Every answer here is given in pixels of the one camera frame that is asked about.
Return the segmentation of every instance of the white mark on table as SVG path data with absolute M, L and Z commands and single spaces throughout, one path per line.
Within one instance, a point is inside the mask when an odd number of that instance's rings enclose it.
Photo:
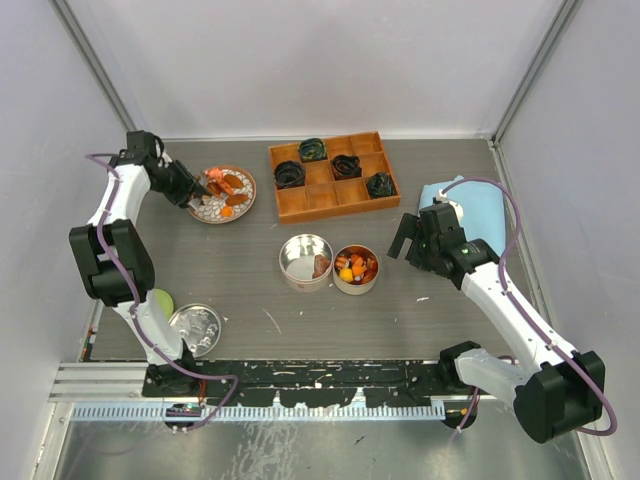
M 262 311 L 264 313 L 267 314 L 267 317 L 269 317 L 271 319 L 271 321 L 273 322 L 273 324 L 276 326 L 276 328 L 278 329 L 278 333 L 280 335 L 282 335 L 282 330 L 280 330 L 280 327 L 278 326 L 278 324 L 276 323 L 275 319 L 271 316 L 271 314 L 269 312 L 267 312 L 264 308 L 262 309 Z

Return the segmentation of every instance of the scratched floor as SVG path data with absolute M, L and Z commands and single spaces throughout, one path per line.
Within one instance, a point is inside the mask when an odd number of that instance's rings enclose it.
M 104 456 L 87 451 L 87 441 L 94 449 L 110 452 L 143 443 L 133 453 Z M 55 479 L 116 478 L 582 480 L 590 476 L 574 435 L 538 445 L 501 404 L 483 400 L 475 424 L 453 440 L 452 430 L 440 422 L 424 421 L 219 423 L 186 436 L 171 435 L 155 423 L 72 423 Z
M 459 174 L 497 177 L 486 142 L 386 141 L 403 196 L 400 207 L 289 226 L 278 223 L 269 144 L 167 145 L 169 153 L 194 172 L 224 163 L 244 167 L 254 176 L 256 202 L 236 222 L 202 224 L 153 193 L 142 205 L 138 230 L 154 261 L 157 287 L 168 291 L 176 306 L 206 303 L 228 319 L 220 342 L 206 358 L 435 359 L 443 348 L 465 340 L 496 355 L 509 353 L 480 309 L 450 282 L 384 256 L 402 214 L 415 213 L 424 184 Z M 334 251 L 359 243 L 382 256 L 374 289 L 351 297 L 335 287 L 298 293 L 285 285 L 278 252 L 288 238 L 303 232 L 324 237 Z M 527 293 L 517 253 L 508 268 Z M 140 360 L 144 353 L 127 324 L 106 311 L 91 358 Z

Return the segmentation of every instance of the gray wooden tabletop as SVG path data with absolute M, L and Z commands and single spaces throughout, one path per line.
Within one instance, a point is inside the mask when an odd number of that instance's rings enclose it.
M 169 154 L 192 172 L 232 164 L 253 175 L 256 202 L 237 221 L 200 223 L 154 193 L 142 205 L 137 228 L 155 265 L 156 287 L 169 292 L 176 306 L 206 303 L 227 319 L 218 345 L 205 358 L 435 359 L 443 348 L 465 340 L 496 355 L 510 353 L 491 322 L 451 282 L 386 257 L 403 213 L 416 212 L 424 184 L 459 174 L 497 177 L 486 142 L 386 141 L 403 196 L 400 207 L 288 226 L 278 222 L 270 144 L 274 142 L 167 145 Z M 353 297 L 335 286 L 315 293 L 288 287 L 278 252 L 299 233 L 320 235 L 334 252 L 354 243 L 373 249 L 382 259 L 373 290 Z M 528 296 L 515 252 L 508 269 Z M 105 310 L 91 358 L 140 360 L 144 352 L 124 320 Z

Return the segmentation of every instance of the folded cloth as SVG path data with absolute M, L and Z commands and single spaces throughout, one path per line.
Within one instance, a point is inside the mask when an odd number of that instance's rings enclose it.
M 457 176 L 451 182 L 425 185 L 420 195 L 418 210 L 433 205 L 433 197 L 438 190 L 462 178 L 464 177 Z M 447 197 L 462 206 L 464 216 L 460 226 L 464 228 L 467 240 L 481 238 L 501 255 L 506 245 L 502 192 L 488 183 L 467 182 L 449 190 Z

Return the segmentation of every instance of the round plate with brown rim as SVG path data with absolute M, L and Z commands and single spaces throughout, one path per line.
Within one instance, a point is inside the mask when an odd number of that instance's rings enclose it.
M 229 195 L 222 192 L 218 196 L 211 196 L 209 198 L 203 198 L 202 204 L 196 208 L 190 208 L 189 213 L 204 223 L 210 223 L 212 225 L 218 225 L 221 223 L 228 223 L 237 220 L 253 205 L 256 200 L 256 182 L 249 172 L 244 168 L 236 167 L 233 165 L 216 165 L 211 168 L 219 168 L 224 175 L 233 175 L 242 182 L 241 188 L 234 188 L 233 193 L 235 195 L 246 195 L 247 199 L 232 207 L 228 207 L 227 199 Z M 230 216 L 223 216 L 225 212 L 223 209 L 230 208 L 232 214 Z

